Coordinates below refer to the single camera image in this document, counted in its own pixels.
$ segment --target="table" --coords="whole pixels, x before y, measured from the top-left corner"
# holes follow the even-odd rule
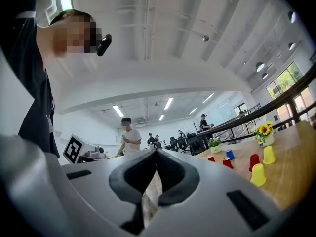
[[[270,194],[281,209],[286,209],[305,196],[315,177],[316,131],[309,123],[302,121],[274,134],[274,137],[272,149],[276,160],[272,164],[263,164],[264,149],[256,141],[222,146],[222,150],[228,147],[233,150],[234,170],[247,180],[251,178],[249,158],[252,154],[258,154],[267,178],[260,188]],[[210,149],[195,157],[207,159],[209,155],[212,155]],[[223,164],[226,151],[213,156],[215,162]]]

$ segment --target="flower pot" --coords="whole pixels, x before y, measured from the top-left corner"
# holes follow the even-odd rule
[[[218,145],[216,147],[211,147],[211,152],[212,152],[212,154],[221,152],[221,145]]]
[[[275,141],[275,138],[273,137],[273,134],[271,133],[265,137],[265,142],[262,144],[261,147],[269,146],[269,145],[273,144],[274,141]]]

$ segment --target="black t-shirt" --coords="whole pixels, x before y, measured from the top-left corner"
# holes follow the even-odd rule
[[[203,129],[203,131],[206,131],[209,129],[209,128],[203,128],[203,125],[208,126],[206,120],[201,120],[200,127],[201,127],[201,129]]]
[[[36,43],[35,4],[36,0],[27,0],[14,20],[4,26],[5,37],[1,38],[1,47],[13,72],[34,97],[19,135],[59,158],[53,132],[49,130],[49,123],[53,125],[54,101]]]
[[[155,140],[155,138],[153,138],[153,137],[151,137],[151,138],[149,138],[148,140],[147,140],[147,144],[149,144],[149,143],[155,143],[156,142],[156,140]]]

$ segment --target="yellow plastic cup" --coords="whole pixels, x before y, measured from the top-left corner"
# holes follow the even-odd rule
[[[263,159],[264,164],[271,164],[275,162],[276,158],[275,155],[273,154],[273,150],[271,146],[265,147],[265,156]]]
[[[252,175],[250,182],[256,186],[261,186],[266,182],[263,165],[261,163],[258,163],[252,167]]]

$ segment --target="sunflower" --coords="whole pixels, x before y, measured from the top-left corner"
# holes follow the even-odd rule
[[[272,127],[272,122],[267,121],[267,122],[265,123],[265,126],[267,126],[268,128]]]
[[[263,135],[268,135],[269,132],[270,132],[270,130],[267,129],[266,126],[262,125],[262,126],[260,127],[260,133],[262,133]]]

